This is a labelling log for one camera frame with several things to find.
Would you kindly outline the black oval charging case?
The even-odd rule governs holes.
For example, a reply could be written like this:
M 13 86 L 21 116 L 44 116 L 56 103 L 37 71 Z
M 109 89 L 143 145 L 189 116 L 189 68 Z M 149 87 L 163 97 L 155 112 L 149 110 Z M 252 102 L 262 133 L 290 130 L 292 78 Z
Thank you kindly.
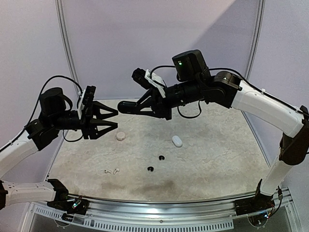
M 137 111 L 136 102 L 131 101 L 121 101 L 117 105 L 117 109 L 122 114 L 133 114 Z

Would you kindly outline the white earbud charging case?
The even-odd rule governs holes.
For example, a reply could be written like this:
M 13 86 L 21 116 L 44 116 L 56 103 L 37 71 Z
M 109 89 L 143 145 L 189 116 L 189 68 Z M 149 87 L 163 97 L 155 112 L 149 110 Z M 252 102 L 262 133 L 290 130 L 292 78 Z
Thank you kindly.
M 181 140 L 180 137 L 177 136 L 177 135 L 174 135 L 174 136 L 172 137 L 172 142 L 173 142 L 173 144 L 174 144 L 176 147 L 181 147 L 181 146 L 183 145 L 182 140 Z

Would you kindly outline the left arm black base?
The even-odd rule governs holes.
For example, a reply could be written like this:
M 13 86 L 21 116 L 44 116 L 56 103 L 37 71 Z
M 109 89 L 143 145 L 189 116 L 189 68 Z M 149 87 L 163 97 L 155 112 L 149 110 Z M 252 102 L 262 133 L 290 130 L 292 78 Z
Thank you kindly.
M 65 211 L 67 214 L 79 215 L 86 215 L 89 204 L 89 200 L 83 198 L 82 196 L 67 197 L 64 200 L 47 202 L 47 206 L 51 208 Z

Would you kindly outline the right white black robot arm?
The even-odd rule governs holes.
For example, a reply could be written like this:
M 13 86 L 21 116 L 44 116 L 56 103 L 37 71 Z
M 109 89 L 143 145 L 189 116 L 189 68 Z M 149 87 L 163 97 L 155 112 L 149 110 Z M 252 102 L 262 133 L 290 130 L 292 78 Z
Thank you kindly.
M 254 87 L 231 69 L 219 68 L 216 75 L 211 75 L 201 51 L 197 49 L 175 55 L 172 61 L 178 84 L 171 87 L 167 87 L 154 70 L 138 68 L 133 72 L 133 80 L 146 89 L 135 104 L 134 113 L 169 120 L 172 108 L 204 101 L 250 113 L 280 129 L 280 152 L 249 203 L 254 211 L 261 210 L 291 168 L 305 159 L 309 148 L 306 107 L 297 109 L 284 103 Z

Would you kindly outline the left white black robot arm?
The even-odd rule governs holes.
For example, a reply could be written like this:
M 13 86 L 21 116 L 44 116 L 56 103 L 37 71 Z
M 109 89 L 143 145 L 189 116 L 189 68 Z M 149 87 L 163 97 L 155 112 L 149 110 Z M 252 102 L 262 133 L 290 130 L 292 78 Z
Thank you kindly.
M 0 149 L 0 175 L 4 176 L 25 158 L 45 149 L 59 132 L 81 131 L 83 139 L 96 140 L 116 129 L 116 122 L 108 121 L 118 111 L 94 100 L 95 86 L 87 86 L 78 101 L 77 110 L 64 95 L 62 88 L 54 87 L 39 95 L 41 112 L 15 138 Z M 69 191 L 57 179 L 40 183 L 0 182 L 0 207 L 16 203 L 46 201 L 67 210 L 72 205 Z

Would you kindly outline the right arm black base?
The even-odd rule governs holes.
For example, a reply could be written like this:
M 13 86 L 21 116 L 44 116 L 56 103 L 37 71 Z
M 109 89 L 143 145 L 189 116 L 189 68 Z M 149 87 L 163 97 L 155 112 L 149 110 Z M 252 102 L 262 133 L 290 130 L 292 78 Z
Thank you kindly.
M 253 197 L 234 201 L 236 215 L 246 215 L 272 208 L 275 205 L 273 196 L 258 194 Z

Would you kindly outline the pink round charging case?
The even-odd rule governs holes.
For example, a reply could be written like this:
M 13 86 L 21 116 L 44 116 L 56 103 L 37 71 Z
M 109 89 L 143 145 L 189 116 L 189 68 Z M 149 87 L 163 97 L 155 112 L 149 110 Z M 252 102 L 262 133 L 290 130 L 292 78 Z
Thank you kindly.
M 126 134 L 123 132 L 123 131 L 119 131 L 117 134 L 116 134 L 116 139 L 118 141 L 122 141 L 124 139 L 126 139 Z

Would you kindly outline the aluminium front rail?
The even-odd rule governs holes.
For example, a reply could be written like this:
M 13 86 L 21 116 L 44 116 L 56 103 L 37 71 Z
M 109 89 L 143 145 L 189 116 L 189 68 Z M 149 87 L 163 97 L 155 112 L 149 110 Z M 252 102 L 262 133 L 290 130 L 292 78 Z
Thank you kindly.
M 23 225 L 25 232 L 299 232 L 288 189 L 269 210 L 238 215 L 235 201 L 253 193 L 185 203 L 124 202 L 90 199 L 84 216 L 64 216 L 45 203 L 33 203 Z

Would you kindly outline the left metal corner post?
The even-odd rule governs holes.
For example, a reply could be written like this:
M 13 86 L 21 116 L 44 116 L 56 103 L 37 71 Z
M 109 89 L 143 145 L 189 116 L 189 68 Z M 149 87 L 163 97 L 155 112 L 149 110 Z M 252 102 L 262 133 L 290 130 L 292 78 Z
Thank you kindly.
M 70 71 L 71 78 L 80 85 L 78 74 L 75 68 L 74 59 L 70 47 L 69 33 L 66 26 L 65 14 L 64 14 L 64 4 L 62 0 L 55 0 L 56 13 L 58 19 L 58 25 L 60 29 L 60 36 L 62 39 L 62 44 L 64 48 L 64 53 L 66 56 L 68 68 Z

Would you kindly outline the metal corner post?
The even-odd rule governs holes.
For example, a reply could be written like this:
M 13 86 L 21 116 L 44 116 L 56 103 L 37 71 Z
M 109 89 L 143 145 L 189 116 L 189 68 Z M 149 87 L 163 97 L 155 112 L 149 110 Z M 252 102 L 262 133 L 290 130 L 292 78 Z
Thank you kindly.
M 247 61 L 246 69 L 245 69 L 245 79 L 249 80 L 250 74 L 252 72 L 255 56 L 257 53 L 259 38 L 262 30 L 262 23 L 263 23 L 263 17 L 264 17 L 264 10 L 265 10 L 265 0 L 259 0 L 257 5 L 257 11 L 256 11 L 256 17 L 254 21 L 254 27 L 253 27 L 253 36 L 250 46 L 250 52 L 249 52 L 249 58 Z
M 58 19 L 58 25 L 60 29 L 60 36 L 62 39 L 62 44 L 64 48 L 64 53 L 66 56 L 68 68 L 70 71 L 71 78 L 80 85 L 78 74 L 75 68 L 74 59 L 70 47 L 69 33 L 66 26 L 65 14 L 64 14 L 64 4 L 62 0 L 55 0 L 56 13 Z

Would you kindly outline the right metal corner post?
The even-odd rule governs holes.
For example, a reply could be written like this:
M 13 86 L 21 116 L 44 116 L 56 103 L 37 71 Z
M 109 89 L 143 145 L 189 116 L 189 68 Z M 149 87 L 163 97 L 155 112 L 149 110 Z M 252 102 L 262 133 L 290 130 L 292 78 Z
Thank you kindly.
M 250 46 L 250 52 L 249 52 L 249 58 L 247 61 L 246 69 L 245 69 L 245 79 L 249 80 L 250 74 L 252 72 L 255 56 L 257 53 L 259 38 L 262 30 L 262 23 L 263 23 L 263 17 L 264 17 L 264 10 L 265 10 L 265 0 L 259 0 L 257 5 L 257 11 L 256 11 L 256 17 L 254 21 L 254 27 L 253 27 L 253 36 Z

